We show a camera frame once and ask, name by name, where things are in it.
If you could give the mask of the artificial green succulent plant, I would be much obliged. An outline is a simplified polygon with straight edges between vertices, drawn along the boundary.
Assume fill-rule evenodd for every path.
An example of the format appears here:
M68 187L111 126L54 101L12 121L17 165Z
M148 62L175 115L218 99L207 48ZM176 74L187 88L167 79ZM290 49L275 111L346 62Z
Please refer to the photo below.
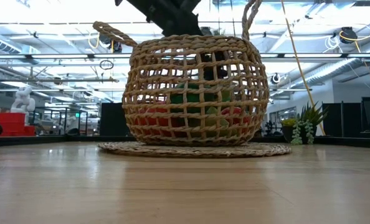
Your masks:
M287 142L294 145L313 144L317 126L326 118L328 109L323 105L317 107L308 103L296 118L284 119L281 122L282 133Z

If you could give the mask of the green pear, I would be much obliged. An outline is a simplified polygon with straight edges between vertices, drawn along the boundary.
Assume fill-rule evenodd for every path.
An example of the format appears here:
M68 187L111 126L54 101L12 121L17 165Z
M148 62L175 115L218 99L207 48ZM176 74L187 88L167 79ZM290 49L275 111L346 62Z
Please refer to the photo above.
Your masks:
M206 111L206 114L217 114L218 110L215 107L209 107L209 109ZM219 136L223 137L228 135L229 130L227 129L229 127L229 122L226 119L220 119L219 120L221 127L225 127L225 129L220 130ZM189 127L197 127L201 125L201 120L196 118L189 118L188 119ZM205 120L206 126L214 126L216 125L216 120L212 118L206 118ZM214 138L217 135L217 131L207 131L206 137L207 138ZM193 138L200 138L202 134L200 132L191 132L191 136Z

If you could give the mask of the round woven placemat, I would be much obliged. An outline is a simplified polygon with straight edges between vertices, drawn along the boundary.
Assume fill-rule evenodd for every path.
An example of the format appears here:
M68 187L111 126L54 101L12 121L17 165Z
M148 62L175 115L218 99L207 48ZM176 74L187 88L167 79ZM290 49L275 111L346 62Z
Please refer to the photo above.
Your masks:
M281 156L292 152L290 146L249 142L239 146L191 147L152 146L140 142L101 142L99 150L122 156L227 159Z

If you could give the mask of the red storage bins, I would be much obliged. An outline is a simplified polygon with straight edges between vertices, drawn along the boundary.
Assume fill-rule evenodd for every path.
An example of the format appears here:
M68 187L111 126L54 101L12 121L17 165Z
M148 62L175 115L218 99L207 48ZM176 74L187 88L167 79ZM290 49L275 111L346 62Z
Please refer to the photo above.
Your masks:
M35 136L35 127L25 123L24 113L0 113L0 136Z

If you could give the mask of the black cabinet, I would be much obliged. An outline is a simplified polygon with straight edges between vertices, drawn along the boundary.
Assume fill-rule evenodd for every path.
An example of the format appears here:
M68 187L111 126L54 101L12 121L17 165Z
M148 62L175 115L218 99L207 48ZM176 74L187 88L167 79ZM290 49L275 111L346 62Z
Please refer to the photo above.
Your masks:
M102 103L100 117L101 136L128 136L130 130L126 125L122 103Z

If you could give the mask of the red apple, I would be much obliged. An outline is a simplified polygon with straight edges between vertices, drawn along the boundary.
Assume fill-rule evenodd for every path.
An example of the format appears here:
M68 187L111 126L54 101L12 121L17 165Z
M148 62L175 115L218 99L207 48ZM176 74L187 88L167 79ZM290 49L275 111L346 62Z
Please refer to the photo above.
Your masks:
M165 113L167 112L167 109L164 108L149 108L149 109L140 109L140 113ZM160 126L169 126L169 120L168 118L152 118L150 116L145 118L136 118L134 120L134 125L140 125L140 126L153 126L159 124ZM179 118L171 118L171 126L172 127L180 127L182 126L182 122L179 120ZM155 129L137 129L137 133L144 134L144 135L153 135L153 136L159 136L161 133L159 130Z

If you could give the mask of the black office partition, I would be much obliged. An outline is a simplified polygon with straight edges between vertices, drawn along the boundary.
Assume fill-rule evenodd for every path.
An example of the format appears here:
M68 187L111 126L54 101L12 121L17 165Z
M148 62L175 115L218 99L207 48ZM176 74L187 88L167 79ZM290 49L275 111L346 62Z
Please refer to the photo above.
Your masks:
M370 97L358 103L324 103L327 116L323 129L327 136L339 138L370 138Z

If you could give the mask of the large green lime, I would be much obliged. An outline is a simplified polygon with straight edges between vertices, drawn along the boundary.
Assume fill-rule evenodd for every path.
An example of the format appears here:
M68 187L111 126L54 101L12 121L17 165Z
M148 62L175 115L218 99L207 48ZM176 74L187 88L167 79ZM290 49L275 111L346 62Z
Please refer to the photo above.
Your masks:
M175 86L175 88L183 89L185 83L179 83ZM190 89L198 89L199 85L194 83L189 83L188 88ZM230 92L229 91L221 91L222 101L230 101ZM186 94L187 102L200 102L199 94L195 93L187 93ZM204 100L205 101L218 101L219 97L217 93L204 93ZM182 104L183 103L183 94L173 93L170 95L170 101L173 104Z

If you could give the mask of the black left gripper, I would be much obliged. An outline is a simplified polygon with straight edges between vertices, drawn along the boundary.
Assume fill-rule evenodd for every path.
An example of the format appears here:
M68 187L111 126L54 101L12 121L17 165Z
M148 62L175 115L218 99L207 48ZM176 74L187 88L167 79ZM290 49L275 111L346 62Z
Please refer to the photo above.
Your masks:
M165 37L171 35L203 35L198 15L193 13L201 0L127 0L161 28Z

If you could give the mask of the white robot figure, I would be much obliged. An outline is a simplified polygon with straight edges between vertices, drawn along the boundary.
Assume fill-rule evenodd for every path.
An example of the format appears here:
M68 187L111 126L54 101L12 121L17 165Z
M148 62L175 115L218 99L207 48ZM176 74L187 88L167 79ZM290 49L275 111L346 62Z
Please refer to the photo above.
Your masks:
M29 124L28 118L29 113L33 112L36 107L35 99L31 98L32 88L29 86L20 87L16 91L16 99L14 100L10 112L11 113L23 113L25 114L24 122Z

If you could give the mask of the long ceiling light rail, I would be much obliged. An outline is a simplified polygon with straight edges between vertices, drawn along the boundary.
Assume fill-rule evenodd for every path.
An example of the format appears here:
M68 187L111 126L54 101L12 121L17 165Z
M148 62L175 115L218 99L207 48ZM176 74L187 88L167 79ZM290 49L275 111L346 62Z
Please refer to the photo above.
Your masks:
M129 58L131 54L120 53L120 54L0 54L0 59L95 59L95 58ZM298 54L298 58L301 59L346 59L346 58L363 58L370 59L370 53L358 53L358 54L310 54L302 53Z

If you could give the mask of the red tomato with green calyx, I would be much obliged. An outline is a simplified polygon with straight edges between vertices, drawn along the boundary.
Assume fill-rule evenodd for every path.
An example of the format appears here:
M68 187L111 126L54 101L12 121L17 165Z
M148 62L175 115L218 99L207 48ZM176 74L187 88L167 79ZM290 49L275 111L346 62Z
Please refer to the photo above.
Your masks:
M241 112L243 112L243 110L239 107L235 107L233 109L233 114L241 114ZM221 111L222 115L229 114L229 113L230 113L230 108L225 108L224 110ZM240 124L240 120L241 120L240 118L233 118L232 124ZM243 124L249 125L250 120L251 120L251 116L246 113L245 116L243 117ZM242 129L242 134L245 134L247 132L248 132L248 128Z

